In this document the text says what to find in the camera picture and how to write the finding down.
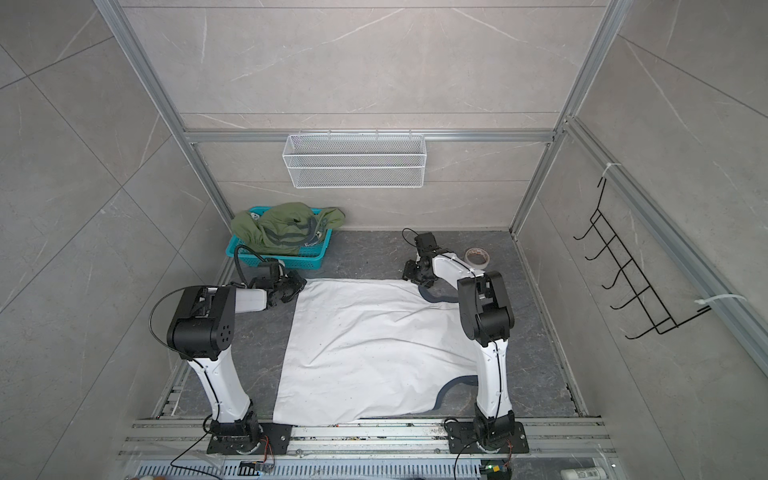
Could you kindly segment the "white tank top navy trim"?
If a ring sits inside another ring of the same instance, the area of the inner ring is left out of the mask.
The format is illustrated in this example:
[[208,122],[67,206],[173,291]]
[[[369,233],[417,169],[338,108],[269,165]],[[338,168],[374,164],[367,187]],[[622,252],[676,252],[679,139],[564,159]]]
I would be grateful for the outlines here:
[[299,294],[274,421],[326,426],[431,410],[476,374],[459,308],[402,280],[311,279]]

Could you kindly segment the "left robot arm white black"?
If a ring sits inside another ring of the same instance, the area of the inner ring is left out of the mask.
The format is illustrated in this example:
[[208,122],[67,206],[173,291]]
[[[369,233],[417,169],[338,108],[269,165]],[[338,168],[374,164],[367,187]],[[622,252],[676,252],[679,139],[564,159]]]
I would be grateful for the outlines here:
[[162,342],[189,364],[207,395],[211,418],[204,430],[210,436],[209,454],[270,457],[288,450],[292,427],[258,420],[236,371],[232,343],[238,314],[265,311],[277,300],[288,303],[305,288],[306,280],[274,261],[260,264],[257,272],[246,284],[178,289],[180,299]]

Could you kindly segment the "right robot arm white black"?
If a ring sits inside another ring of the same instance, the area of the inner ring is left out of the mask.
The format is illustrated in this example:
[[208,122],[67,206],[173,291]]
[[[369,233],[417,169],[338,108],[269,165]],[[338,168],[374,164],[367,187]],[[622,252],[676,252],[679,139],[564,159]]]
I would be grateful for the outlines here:
[[430,232],[416,232],[408,244],[416,258],[406,262],[402,278],[432,303],[441,301],[429,292],[435,282],[443,280],[456,290],[455,298],[444,300],[458,305],[460,326],[476,353],[474,418],[443,422],[450,452],[527,453],[524,427],[516,420],[508,389],[506,356],[515,319],[502,275],[487,268],[490,257],[479,248],[459,256],[439,246]]

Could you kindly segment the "green tank top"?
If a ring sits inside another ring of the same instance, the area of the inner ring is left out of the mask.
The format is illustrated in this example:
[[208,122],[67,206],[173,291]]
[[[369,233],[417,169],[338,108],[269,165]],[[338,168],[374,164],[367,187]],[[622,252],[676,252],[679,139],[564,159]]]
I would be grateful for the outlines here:
[[232,233],[257,254],[297,256],[301,248],[325,241],[330,230],[344,225],[346,215],[335,207],[315,212],[301,202],[284,203],[263,213],[242,211],[230,222]]

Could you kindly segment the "teal plastic basket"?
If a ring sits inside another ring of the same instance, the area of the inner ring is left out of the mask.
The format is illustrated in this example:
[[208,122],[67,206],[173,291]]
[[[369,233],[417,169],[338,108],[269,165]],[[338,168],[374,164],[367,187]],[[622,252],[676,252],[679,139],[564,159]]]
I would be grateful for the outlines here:
[[[246,211],[263,213],[270,207],[253,207]],[[327,233],[325,241],[309,248],[301,248],[297,256],[257,254],[234,234],[226,248],[226,255],[239,262],[240,265],[256,267],[264,260],[273,260],[282,263],[287,268],[302,270],[317,270],[322,266],[325,253],[330,245],[330,239],[334,230]]]

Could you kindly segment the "roll of masking tape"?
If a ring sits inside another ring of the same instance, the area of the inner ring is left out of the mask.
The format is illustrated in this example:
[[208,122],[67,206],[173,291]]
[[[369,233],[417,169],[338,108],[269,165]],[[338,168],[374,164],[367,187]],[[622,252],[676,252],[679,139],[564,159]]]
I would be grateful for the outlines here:
[[464,261],[473,269],[485,270],[490,263],[490,254],[479,247],[472,247],[465,251]]

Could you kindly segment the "white bottle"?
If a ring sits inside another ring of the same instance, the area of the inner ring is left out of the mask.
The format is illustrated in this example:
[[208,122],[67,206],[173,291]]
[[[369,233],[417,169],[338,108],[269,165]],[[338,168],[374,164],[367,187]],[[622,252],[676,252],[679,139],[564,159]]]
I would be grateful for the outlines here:
[[602,467],[564,469],[560,471],[562,480],[607,480],[608,474]]

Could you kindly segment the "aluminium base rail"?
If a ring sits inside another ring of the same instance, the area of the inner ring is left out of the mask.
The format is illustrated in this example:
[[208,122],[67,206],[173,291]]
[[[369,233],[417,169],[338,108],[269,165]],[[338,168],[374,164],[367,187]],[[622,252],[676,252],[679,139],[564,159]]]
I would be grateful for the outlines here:
[[441,419],[292,427],[283,455],[209,454],[197,420],[139,420],[112,479],[561,479],[564,469],[627,474],[599,418],[525,418],[527,453],[450,452]]

